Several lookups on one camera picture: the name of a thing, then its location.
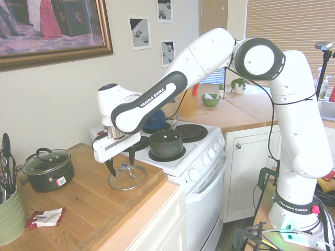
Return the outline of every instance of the potted plant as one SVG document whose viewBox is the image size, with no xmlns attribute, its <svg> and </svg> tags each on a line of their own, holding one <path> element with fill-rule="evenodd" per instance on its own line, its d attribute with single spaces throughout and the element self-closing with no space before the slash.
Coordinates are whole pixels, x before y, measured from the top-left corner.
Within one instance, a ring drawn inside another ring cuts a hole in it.
<svg viewBox="0 0 335 251">
<path fill-rule="evenodd" d="M 223 98 L 225 93 L 225 84 L 224 82 L 219 83 L 219 95 Z"/>
<path fill-rule="evenodd" d="M 245 87 L 247 86 L 247 80 L 245 80 L 243 77 L 236 78 L 233 81 L 231 81 L 231 93 L 234 91 L 236 94 L 243 94 L 245 91 Z"/>
</svg>

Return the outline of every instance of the floor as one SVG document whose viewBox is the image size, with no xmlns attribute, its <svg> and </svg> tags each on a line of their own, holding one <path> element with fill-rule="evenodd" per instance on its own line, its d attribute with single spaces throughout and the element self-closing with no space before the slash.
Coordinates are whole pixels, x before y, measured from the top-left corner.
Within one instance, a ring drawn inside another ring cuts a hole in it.
<svg viewBox="0 0 335 251">
<path fill-rule="evenodd" d="M 237 228 L 244 229 L 248 226 L 252 226 L 252 224 L 253 217 L 225 223 L 215 251 L 233 251 L 235 230 Z"/>
</svg>

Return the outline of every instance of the glass lid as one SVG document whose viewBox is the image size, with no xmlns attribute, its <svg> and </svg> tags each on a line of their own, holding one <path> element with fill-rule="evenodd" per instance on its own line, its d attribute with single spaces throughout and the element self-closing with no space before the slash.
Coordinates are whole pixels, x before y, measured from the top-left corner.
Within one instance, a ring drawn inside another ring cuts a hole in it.
<svg viewBox="0 0 335 251">
<path fill-rule="evenodd" d="M 122 164 L 116 170 L 116 177 L 110 175 L 108 185 L 115 190 L 126 191 L 139 187 L 147 178 L 147 171 L 141 166 Z"/>
<path fill-rule="evenodd" d="M 38 149 L 36 154 L 27 158 L 22 170 L 28 175 L 48 173 L 65 165 L 70 158 L 67 150 Z"/>
</svg>

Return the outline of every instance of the stove knob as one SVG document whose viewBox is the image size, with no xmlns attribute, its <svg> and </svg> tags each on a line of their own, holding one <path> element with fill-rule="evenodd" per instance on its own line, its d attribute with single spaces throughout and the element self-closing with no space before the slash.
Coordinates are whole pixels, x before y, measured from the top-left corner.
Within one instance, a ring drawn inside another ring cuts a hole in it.
<svg viewBox="0 0 335 251">
<path fill-rule="evenodd" d="M 214 151 L 217 152 L 220 149 L 220 144 L 214 143 L 213 148 L 214 148 Z"/>
<path fill-rule="evenodd" d="M 224 142 L 224 139 L 223 139 L 223 138 L 219 138 L 219 139 L 218 139 L 218 143 L 219 143 L 220 145 L 222 145 L 223 142 Z"/>
<path fill-rule="evenodd" d="M 189 171 L 188 171 L 188 176 L 189 176 L 189 179 L 191 181 L 197 181 L 199 180 L 200 178 L 200 173 L 198 173 L 198 171 L 194 168 L 191 168 Z"/>
<path fill-rule="evenodd" d="M 203 164 L 206 166 L 210 163 L 210 159 L 207 155 L 203 156 L 202 161 L 203 161 Z"/>
<path fill-rule="evenodd" d="M 214 152 L 214 150 L 213 150 L 212 148 L 210 148 L 210 149 L 208 150 L 208 156 L 209 156 L 210 158 L 214 158 L 214 157 L 215 157 L 215 152 Z"/>
</svg>

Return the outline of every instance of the price sticker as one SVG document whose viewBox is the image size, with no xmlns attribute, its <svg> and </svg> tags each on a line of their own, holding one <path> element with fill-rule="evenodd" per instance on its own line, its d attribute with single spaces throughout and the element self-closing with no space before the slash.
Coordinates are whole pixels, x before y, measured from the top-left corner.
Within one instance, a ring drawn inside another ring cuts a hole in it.
<svg viewBox="0 0 335 251">
<path fill-rule="evenodd" d="M 56 183 L 57 183 L 57 186 L 59 186 L 59 187 L 64 185 L 66 183 L 65 177 L 63 176 L 63 177 L 59 178 L 58 180 L 56 180 Z"/>
</svg>

